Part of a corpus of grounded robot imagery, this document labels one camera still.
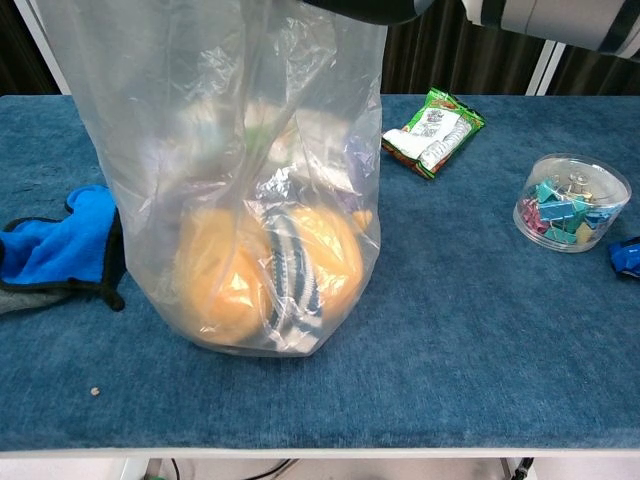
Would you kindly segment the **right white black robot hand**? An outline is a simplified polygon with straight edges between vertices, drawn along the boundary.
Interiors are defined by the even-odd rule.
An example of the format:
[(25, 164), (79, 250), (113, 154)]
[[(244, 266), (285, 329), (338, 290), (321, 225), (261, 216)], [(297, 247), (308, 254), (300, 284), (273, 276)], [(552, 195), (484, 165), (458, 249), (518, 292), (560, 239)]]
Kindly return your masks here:
[(421, 16), (433, 0), (303, 0), (304, 3), (373, 25), (402, 24)]

